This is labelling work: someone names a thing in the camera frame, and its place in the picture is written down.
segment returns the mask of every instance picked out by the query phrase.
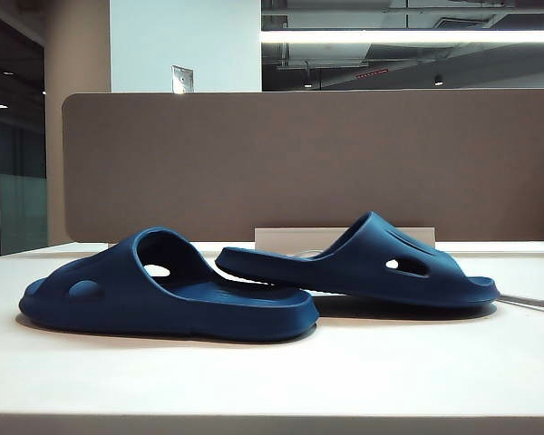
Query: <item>desk surface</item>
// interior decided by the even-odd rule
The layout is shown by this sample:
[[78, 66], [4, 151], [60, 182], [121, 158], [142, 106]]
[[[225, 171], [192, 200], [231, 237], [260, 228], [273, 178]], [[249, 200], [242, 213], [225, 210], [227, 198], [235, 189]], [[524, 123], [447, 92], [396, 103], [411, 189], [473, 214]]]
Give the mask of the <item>desk surface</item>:
[[[198, 245], [213, 265], [224, 244]], [[494, 277], [503, 294], [544, 298], [544, 242], [440, 247], [459, 253], [466, 274]], [[316, 329], [274, 344], [58, 333], [19, 313], [29, 283], [104, 248], [0, 257], [0, 433], [168, 433], [183, 421], [185, 433], [420, 424], [427, 433], [447, 433], [444, 424], [452, 433], [544, 433], [544, 309], [495, 303], [455, 319], [316, 295]]]

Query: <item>slide sandal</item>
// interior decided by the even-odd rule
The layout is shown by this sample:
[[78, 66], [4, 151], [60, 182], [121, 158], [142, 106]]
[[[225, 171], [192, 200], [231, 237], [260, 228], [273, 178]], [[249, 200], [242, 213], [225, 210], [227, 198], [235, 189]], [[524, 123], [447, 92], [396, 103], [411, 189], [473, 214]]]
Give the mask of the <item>slide sandal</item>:
[[[151, 276], [146, 265], [169, 274]], [[251, 342], [296, 337], [318, 317], [309, 293], [230, 281], [162, 227], [60, 267], [30, 284], [19, 306], [37, 324], [56, 329]]]
[[226, 247], [216, 264], [252, 281], [412, 305], [472, 307], [499, 295], [491, 278], [465, 276], [449, 254], [407, 236], [374, 212], [317, 256]]

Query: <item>ceiling lamp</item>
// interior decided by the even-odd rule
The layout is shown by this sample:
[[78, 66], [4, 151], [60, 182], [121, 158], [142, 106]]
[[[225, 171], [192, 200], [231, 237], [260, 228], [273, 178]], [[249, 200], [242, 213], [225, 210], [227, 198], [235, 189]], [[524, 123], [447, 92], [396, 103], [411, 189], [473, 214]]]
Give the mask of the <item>ceiling lamp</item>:
[[544, 30], [279, 30], [263, 44], [544, 44]]

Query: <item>white panel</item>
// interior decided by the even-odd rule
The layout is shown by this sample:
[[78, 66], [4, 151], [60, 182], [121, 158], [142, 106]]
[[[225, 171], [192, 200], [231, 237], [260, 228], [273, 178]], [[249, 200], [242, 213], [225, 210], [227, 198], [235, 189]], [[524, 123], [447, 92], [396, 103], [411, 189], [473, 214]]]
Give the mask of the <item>white panel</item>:
[[171, 92], [171, 66], [195, 92], [259, 92], [258, 0], [111, 0], [113, 92]]

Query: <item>glass wall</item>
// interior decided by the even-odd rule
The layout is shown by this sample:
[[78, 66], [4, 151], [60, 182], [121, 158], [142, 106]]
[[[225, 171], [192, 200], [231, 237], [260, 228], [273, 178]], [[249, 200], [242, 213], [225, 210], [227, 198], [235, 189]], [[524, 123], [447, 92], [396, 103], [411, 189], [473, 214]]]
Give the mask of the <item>glass wall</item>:
[[0, 255], [46, 245], [44, 51], [0, 22]]
[[544, 0], [262, 0], [261, 29], [264, 91], [544, 88]]

